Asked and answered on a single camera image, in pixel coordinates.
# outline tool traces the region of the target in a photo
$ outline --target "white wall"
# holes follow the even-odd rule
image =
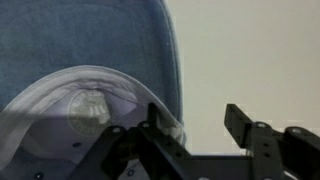
[[[167,4],[191,152],[239,152],[223,126],[227,103],[274,128],[298,125],[320,135],[319,0]]]

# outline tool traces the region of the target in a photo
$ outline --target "metal arm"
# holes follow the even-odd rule
[[[71,180],[117,179],[127,161],[139,159],[150,179],[289,180],[320,179],[320,138],[300,127],[284,133],[252,122],[236,105],[227,105],[225,126],[247,156],[192,156],[156,127],[157,108],[128,131],[111,126],[70,176]]]

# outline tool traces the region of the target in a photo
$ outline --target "blue fabric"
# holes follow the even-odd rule
[[[0,111],[40,78],[77,65],[136,78],[181,122],[179,63],[162,0],[0,0]],[[64,179],[73,168],[20,148],[0,174]]]

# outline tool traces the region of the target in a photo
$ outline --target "black metal bracket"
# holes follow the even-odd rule
[[[299,127],[277,132],[253,122],[236,105],[227,105],[225,126],[246,156],[192,156],[156,126],[157,107],[128,131],[111,126],[70,176],[72,180],[117,179],[127,162],[139,159],[150,179],[319,180],[320,138]]]

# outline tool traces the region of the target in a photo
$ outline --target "white fabric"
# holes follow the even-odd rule
[[[55,102],[77,89],[103,89],[127,101],[147,106],[155,103],[160,111],[160,128],[182,143],[182,125],[164,104],[143,84],[113,69],[77,66],[48,75],[29,86],[0,113],[0,169],[10,163],[30,126]]]

